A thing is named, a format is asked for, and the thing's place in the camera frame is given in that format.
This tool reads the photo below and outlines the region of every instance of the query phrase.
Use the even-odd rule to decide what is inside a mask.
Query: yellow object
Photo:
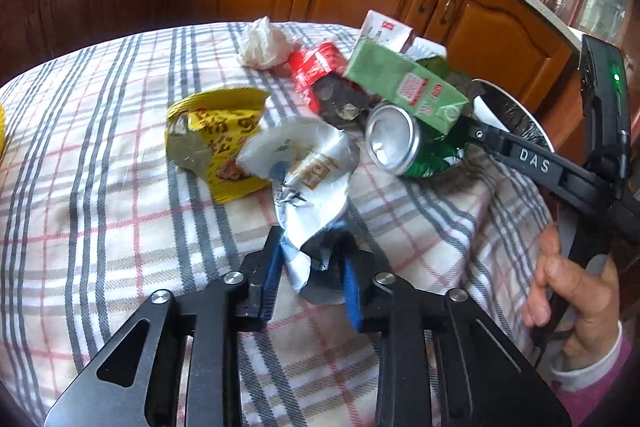
[[[269,93],[253,87],[192,94],[166,112],[166,156],[206,180],[216,203],[241,198],[270,182],[236,165],[242,144],[259,131]]]
[[[0,103],[0,156],[4,150],[4,109]]]

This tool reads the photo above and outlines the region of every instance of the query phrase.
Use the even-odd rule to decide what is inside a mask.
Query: plaid tablecloth
[[[305,46],[333,39],[344,52],[356,36],[338,25],[283,26]],[[214,204],[203,181],[164,156],[166,108],[201,90],[269,90],[267,125],[310,115],[289,76],[238,66],[243,28],[105,42],[0,89],[0,377],[37,424],[150,293],[203,288],[261,248],[276,223],[270,189]],[[429,291],[465,287],[530,348],[520,307],[550,218],[529,180],[479,150],[421,183],[365,154],[348,215],[363,247],[385,253],[396,273]],[[296,298],[286,278],[268,330],[242,336],[239,361],[248,425],[372,425],[378,358],[369,338],[354,333],[342,306]]]

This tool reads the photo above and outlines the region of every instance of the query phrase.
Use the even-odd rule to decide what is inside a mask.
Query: green box
[[[367,38],[356,45],[344,76],[443,134],[449,133],[468,103],[437,74]]]

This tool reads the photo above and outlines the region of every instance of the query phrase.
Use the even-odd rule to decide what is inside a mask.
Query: black device
[[[484,123],[461,117],[456,124],[574,209],[579,219],[569,259],[583,267],[608,251],[614,233],[640,244],[640,201],[626,190],[630,146],[622,66],[616,48],[583,37],[585,167]],[[45,426],[175,426],[187,336],[193,336],[193,351],[186,426],[241,426],[238,332],[260,331],[271,317],[281,235],[273,227],[264,248],[247,254],[239,271],[200,292],[177,298],[168,290],[154,292],[60,396]],[[532,365],[463,289],[444,296],[419,291],[387,262],[359,250],[349,233],[333,237],[332,245],[351,324],[380,334],[378,426],[431,425],[425,330],[433,335],[443,427],[571,425]],[[557,295],[550,304],[549,325],[532,330],[541,348],[568,307]]]

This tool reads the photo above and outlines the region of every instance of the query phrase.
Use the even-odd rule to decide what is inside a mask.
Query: table
[[[0,89],[8,138],[0,160],[0,378],[38,425],[148,295],[201,289],[237,269],[276,223],[268,188],[215,204],[203,181],[164,156],[166,108],[201,90],[269,90],[269,126],[311,116],[285,68],[238,65],[244,26],[105,42]],[[332,39],[344,53],[357,35],[339,25],[282,27],[304,47]],[[530,352],[520,308],[536,238],[550,220],[530,180],[480,150],[421,182],[383,172],[364,153],[348,217],[361,246],[386,254],[398,275],[437,293],[466,288]],[[239,363],[248,425],[372,423],[378,358],[369,338],[351,329],[342,306],[297,298],[284,275],[273,320],[263,333],[242,335]]]

